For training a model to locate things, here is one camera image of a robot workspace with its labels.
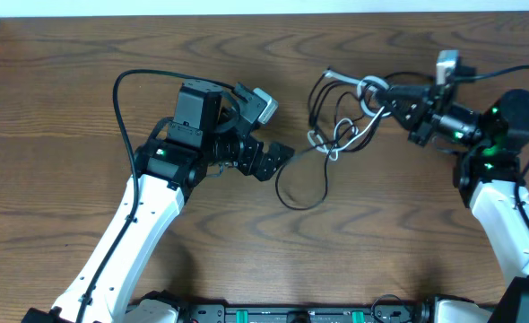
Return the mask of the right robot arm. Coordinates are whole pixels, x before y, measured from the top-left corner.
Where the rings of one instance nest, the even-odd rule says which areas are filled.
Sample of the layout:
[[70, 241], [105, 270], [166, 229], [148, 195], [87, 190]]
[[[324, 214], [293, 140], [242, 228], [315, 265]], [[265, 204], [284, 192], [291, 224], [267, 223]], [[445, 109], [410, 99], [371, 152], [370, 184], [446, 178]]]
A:
[[396, 85], [375, 97], [409, 141], [425, 145], [438, 135], [461, 145], [453, 185], [485, 231], [506, 283], [491, 310], [434, 295], [416, 308], [414, 321], [529, 322], [529, 191], [519, 160], [529, 143], [529, 92], [506, 92], [483, 113], [454, 103], [439, 85]]

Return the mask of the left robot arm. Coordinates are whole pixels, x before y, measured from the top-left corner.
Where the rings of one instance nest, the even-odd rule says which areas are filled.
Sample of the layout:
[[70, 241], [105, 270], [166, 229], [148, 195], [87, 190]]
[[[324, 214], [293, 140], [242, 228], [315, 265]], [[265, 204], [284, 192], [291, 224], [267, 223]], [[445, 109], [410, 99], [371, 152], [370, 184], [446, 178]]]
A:
[[179, 308], [145, 299], [129, 305], [152, 252], [213, 165], [267, 181], [294, 153], [251, 134], [278, 103], [260, 88], [186, 79], [172, 117], [161, 119], [130, 154], [132, 175], [111, 223], [81, 272], [48, 311], [31, 308], [26, 322], [169, 322]]

